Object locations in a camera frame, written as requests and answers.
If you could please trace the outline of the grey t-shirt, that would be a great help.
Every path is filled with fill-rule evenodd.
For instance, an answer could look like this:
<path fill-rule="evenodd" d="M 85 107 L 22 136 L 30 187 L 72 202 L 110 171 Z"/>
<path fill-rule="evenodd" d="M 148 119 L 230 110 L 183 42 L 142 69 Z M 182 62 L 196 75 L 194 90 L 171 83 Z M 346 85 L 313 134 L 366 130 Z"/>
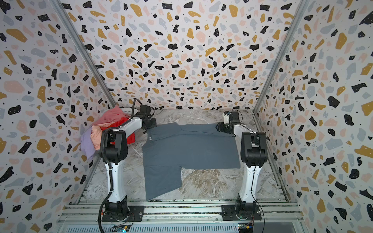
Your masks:
<path fill-rule="evenodd" d="M 182 186 L 182 169 L 239 169 L 236 140 L 215 124 L 169 123 L 147 131 L 142 146 L 146 200 Z"/>

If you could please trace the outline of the white laundry basket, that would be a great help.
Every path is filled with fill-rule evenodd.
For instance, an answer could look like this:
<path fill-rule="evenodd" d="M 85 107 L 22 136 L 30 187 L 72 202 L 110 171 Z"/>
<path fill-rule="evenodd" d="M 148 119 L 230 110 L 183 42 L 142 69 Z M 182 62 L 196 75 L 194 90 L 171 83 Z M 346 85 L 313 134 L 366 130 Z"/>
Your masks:
<path fill-rule="evenodd" d="M 120 110 L 127 116 L 131 116 L 132 112 L 134 112 L 134 115 L 138 112 L 136 108 L 134 110 L 132 110 L 132 108 L 120 108 Z"/>

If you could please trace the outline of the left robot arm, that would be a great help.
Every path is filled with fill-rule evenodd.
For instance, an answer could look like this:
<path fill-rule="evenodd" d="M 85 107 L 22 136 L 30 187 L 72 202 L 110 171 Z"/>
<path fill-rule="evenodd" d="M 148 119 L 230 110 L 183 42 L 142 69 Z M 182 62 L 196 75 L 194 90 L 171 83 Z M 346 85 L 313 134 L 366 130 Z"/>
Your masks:
<path fill-rule="evenodd" d="M 135 220 L 127 204 L 127 194 L 124 190 L 123 168 L 128 155 L 128 138 L 137 130 L 156 127 L 154 108 L 141 105 L 139 112 L 132 108 L 130 118 L 124 123 L 110 126 L 102 133 L 100 156 L 105 163 L 108 178 L 108 194 L 105 197 L 100 215 L 103 221 Z"/>

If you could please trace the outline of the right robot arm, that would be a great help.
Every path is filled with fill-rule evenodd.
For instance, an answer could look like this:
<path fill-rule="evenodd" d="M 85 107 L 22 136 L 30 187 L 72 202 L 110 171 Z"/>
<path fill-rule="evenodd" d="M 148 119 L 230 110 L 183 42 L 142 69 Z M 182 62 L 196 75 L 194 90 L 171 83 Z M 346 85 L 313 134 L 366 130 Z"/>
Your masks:
<path fill-rule="evenodd" d="M 268 161 L 266 134 L 255 132 L 244 124 L 228 125 L 219 122 L 217 131 L 229 133 L 240 140 L 240 158 L 245 167 L 241 189 L 234 205 L 224 205 L 224 220 L 260 220 L 256 187 L 262 167 Z"/>

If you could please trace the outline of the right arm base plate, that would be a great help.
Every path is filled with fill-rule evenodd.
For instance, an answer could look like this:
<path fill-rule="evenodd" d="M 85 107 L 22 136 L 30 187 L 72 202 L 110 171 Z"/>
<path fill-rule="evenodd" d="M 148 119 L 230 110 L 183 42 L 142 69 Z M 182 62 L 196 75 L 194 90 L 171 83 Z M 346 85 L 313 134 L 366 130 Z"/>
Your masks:
<path fill-rule="evenodd" d="M 259 206 L 256 203 L 244 203 L 243 206 L 222 205 L 220 215 L 223 221 L 258 221 L 262 220 Z"/>

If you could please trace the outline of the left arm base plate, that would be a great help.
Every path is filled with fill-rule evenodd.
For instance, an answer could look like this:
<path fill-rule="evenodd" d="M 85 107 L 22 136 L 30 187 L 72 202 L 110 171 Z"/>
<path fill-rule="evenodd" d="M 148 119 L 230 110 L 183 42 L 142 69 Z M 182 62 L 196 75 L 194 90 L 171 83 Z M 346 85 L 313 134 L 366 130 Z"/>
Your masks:
<path fill-rule="evenodd" d="M 105 206 L 102 222 L 141 222 L 144 214 L 144 206 L 120 205 L 108 203 Z"/>

